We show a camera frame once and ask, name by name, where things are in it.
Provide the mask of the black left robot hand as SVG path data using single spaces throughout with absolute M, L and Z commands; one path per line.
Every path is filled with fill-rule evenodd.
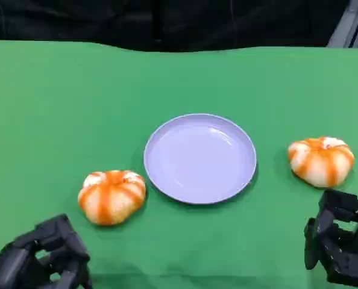
M 0 251 L 0 288 L 92 288 L 90 256 L 66 214 L 37 224 Z

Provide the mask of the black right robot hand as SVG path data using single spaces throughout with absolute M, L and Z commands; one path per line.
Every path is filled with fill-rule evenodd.
M 358 287 L 358 197 L 326 189 L 304 228 L 304 264 L 321 263 L 330 283 Z

